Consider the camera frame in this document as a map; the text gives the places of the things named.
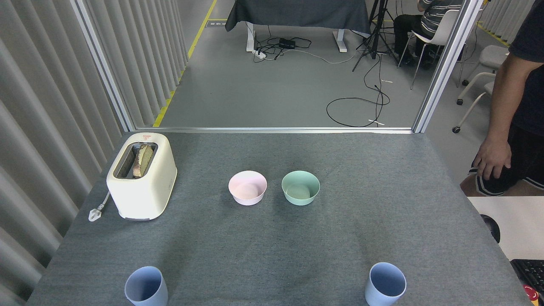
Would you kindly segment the person's hand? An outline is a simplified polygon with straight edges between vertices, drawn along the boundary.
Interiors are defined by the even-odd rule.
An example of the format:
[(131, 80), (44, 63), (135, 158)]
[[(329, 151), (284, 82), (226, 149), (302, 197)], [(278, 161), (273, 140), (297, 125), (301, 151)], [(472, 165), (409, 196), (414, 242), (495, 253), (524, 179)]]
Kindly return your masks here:
[(511, 167), (511, 155), (507, 138), (487, 136), (481, 143), (473, 161), (477, 176), (485, 180), (500, 178), (503, 169)]

